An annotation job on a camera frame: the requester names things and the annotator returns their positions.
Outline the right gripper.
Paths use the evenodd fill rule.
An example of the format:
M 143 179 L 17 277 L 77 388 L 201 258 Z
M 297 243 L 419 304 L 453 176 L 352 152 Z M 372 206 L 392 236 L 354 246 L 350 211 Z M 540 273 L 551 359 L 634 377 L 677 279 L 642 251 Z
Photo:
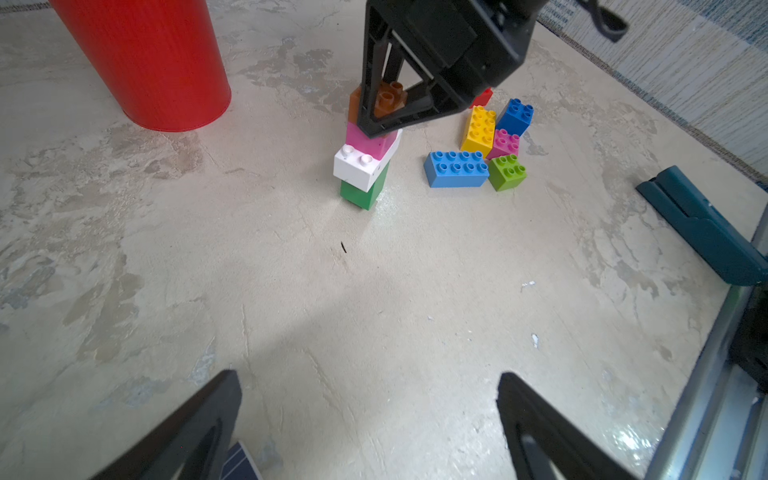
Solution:
M 522 66 L 543 1 L 368 1 L 357 126 L 458 113 Z

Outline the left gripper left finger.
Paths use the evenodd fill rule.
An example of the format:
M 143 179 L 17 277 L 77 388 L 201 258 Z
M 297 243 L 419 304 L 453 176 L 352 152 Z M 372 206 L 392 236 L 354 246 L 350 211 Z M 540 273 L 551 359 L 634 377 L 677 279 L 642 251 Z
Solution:
M 96 479 L 218 479 L 242 401 L 237 372 L 219 372 Z

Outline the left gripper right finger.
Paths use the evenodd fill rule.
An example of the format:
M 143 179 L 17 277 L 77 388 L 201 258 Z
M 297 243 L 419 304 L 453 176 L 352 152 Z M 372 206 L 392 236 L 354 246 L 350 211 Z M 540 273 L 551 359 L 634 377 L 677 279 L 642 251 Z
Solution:
M 501 375 L 496 405 L 519 479 L 633 477 L 515 373 Z

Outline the brown lego brick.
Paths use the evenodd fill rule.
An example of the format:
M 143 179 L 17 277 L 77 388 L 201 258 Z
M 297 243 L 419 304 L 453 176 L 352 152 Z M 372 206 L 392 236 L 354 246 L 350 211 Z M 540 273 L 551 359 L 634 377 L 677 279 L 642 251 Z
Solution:
M 350 95 L 348 121 L 357 122 L 362 87 L 358 86 Z M 374 116 L 381 118 L 403 108 L 407 101 L 407 91 L 400 82 L 380 83 L 374 106 Z

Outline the pink lego brick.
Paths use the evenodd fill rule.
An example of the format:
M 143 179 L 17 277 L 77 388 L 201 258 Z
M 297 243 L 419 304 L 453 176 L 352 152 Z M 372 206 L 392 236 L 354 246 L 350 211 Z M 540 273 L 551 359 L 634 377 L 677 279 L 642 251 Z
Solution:
M 354 122 L 347 123 L 345 143 L 363 154 L 381 160 L 397 139 L 396 131 L 377 138 L 369 138 Z

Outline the light blue lego brick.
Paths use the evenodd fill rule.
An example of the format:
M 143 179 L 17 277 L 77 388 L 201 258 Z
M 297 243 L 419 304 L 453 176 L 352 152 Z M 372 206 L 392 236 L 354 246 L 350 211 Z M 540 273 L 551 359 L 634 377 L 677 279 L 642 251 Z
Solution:
M 431 188 L 480 187 L 489 178 L 489 168 L 480 151 L 433 151 L 424 162 Z

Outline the white lego brick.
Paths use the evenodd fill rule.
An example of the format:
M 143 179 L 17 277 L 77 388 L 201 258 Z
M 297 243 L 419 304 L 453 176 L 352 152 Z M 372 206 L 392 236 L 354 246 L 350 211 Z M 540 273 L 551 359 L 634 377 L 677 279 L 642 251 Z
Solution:
M 334 156 L 333 175 L 363 191 L 368 191 L 397 152 L 402 131 L 398 130 L 397 133 L 397 139 L 381 160 L 376 160 L 344 144 Z

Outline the dark green lego brick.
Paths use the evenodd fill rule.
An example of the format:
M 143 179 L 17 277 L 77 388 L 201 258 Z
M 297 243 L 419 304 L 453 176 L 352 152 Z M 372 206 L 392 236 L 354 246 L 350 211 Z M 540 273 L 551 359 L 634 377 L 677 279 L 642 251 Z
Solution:
M 389 167 L 386 166 L 368 191 L 363 191 L 348 182 L 342 181 L 340 186 L 341 197 L 364 210 L 370 210 L 384 189 L 388 171 Z

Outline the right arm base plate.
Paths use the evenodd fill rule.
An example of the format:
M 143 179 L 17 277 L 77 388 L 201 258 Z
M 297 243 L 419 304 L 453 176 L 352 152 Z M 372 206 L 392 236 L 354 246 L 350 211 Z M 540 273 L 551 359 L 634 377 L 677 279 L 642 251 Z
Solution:
M 730 346 L 731 360 L 767 392 L 767 284 L 754 287 Z

